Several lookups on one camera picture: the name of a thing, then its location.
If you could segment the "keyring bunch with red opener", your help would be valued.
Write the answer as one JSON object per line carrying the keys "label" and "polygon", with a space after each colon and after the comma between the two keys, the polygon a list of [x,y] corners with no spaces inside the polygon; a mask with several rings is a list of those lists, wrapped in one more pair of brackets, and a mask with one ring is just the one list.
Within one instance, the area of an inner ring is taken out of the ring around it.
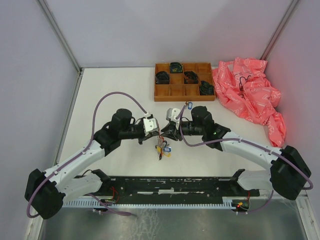
{"label": "keyring bunch with red opener", "polygon": [[170,158],[172,147],[168,144],[163,136],[158,133],[157,136],[157,144],[155,145],[155,149],[157,150],[157,159],[160,161],[163,157]]}

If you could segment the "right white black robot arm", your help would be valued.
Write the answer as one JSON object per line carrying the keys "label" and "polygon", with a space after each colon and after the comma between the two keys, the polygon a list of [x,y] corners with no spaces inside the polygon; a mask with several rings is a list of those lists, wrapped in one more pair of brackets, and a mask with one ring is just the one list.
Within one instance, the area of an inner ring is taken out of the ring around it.
{"label": "right white black robot arm", "polygon": [[251,190],[275,191],[288,200],[296,200],[302,190],[313,188],[311,171],[298,150],[290,145],[285,148],[262,145],[245,139],[231,129],[216,123],[205,106],[191,110],[191,120],[183,121],[183,110],[169,108],[168,124],[161,130],[162,136],[185,142],[186,136],[200,136],[200,146],[242,157],[262,170],[239,169],[229,183],[236,196]]}

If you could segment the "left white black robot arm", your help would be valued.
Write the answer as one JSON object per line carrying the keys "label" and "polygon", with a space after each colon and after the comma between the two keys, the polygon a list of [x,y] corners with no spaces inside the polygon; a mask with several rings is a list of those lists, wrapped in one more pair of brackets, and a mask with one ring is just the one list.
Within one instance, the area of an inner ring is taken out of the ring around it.
{"label": "left white black robot arm", "polygon": [[24,198],[28,202],[27,208],[37,212],[35,217],[50,219],[63,204],[83,195],[106,195],[111,183],[101,170],[94,170],[83,177],[77,175],[117,149],[123,140],[137,139],[142,144],[159,133],[158,121],[152,114],[147,113],[138,123],[132,120],[131,111],[118,109],[111,121],[92,134],[87,146],[45,171],[33,170],[28,176]]}

